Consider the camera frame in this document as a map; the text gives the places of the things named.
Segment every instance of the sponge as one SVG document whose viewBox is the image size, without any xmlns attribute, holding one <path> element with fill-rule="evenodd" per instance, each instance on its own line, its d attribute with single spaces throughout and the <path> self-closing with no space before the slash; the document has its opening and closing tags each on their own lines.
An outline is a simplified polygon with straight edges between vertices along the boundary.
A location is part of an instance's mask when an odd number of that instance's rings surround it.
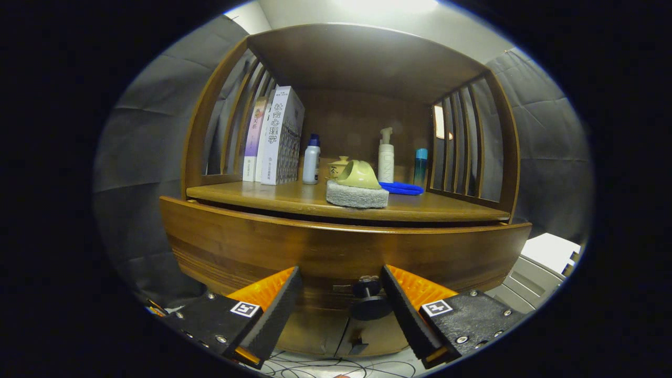
<svg viewBox="0 0 672 378">
<path fill-rule="evenodd" d="M 327 181 L 327 202 L 338 206 L 359 209 L 386 207 L 389 195 L 390 192 L 385 189 L 358 188 L 341 185 L 333 180 Z"/>
</svg>

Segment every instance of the book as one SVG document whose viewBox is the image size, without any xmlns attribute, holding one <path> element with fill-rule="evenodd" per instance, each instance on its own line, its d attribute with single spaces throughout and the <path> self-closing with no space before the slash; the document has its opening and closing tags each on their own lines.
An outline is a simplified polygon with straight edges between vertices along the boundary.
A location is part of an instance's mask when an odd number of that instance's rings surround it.
<svg viewBox="0 0 672 378">
<path fill-rule="evenodd" d="M 298 155 L 305 108 L 289 85 L 277 87 L 264 140 L 261 183 L 278 185 L 298 179 Z"/>
<path fill-rule="evenodd" d="M 263 142 L 266 138 L 266 130 L 268 125 L 271 123 L 271 106 L 273 105 L 273 98 L 276 94 L 276 90 L 271 90 L 271 93 L 268 95 L 268 100 L 266 101 L 266 109 L 263 113 L 263 122 L 261 123 L 261 130 L 259 131 L 259 144 L 257 147 L 257 162 L 254 171 L 254 181 L 261 181 L 261 160 L 263 157 L 263 152 L 266 144 Z"/>
<path fill-rule="evenodd" d="M 263 124 L 267 101 L 268 98 L 262 96 L 254 104 L 252 118 L 247 129 L 247 142 L 245 143 L 245 157 L 243 159 L 243 181 L 254 181 L 261 124 Z"/>
</svg>

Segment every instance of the white pump bottle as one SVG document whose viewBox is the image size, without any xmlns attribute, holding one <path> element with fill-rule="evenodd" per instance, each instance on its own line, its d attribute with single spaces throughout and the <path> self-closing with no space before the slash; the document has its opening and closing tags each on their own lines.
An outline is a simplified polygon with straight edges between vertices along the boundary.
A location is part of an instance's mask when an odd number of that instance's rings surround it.
<svg viewBox="0 0 672 378">
<path fill-rule="evenodd" d="M 380 131 L 382 139 L 378 147 L 378 181 L 394 182 L 394 146 L 390 144 L 392 128 L 386 127 Z"/>
</svg>

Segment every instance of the green plastic object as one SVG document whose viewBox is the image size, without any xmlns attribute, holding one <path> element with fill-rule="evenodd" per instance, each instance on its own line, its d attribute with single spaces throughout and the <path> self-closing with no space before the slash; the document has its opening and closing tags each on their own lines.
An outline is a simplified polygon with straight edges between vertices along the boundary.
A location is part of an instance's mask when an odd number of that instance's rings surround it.
<svg viewBox="0 0 672 378">
<path fill-rule="evenodd" d="M 381 189 L 371 165 L 363 160 L 351 160 L 343 172 L 334 179 L 337 183 L 356 188 Z"/>
</svg>

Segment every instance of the white bottle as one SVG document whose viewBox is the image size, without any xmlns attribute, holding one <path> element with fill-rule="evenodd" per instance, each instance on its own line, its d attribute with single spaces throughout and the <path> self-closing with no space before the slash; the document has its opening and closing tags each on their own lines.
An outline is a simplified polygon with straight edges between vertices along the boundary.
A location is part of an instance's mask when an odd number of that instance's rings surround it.
<svg viewBox="0 0 672 378">
<path fill-rule="evenodd" d="M 317 175 L 320 171 L 320 136 L 310 134 L 310 142 L 303 156 L 303 183 L 317 184 Z"/>
<path fill-rule="evenodd" d="M 383 128 L 380 131 L 382 139 L 378 147 L 378 181 L 394 182 L 394 146 L 390 144 L 392 128 Z"/>
</svg>

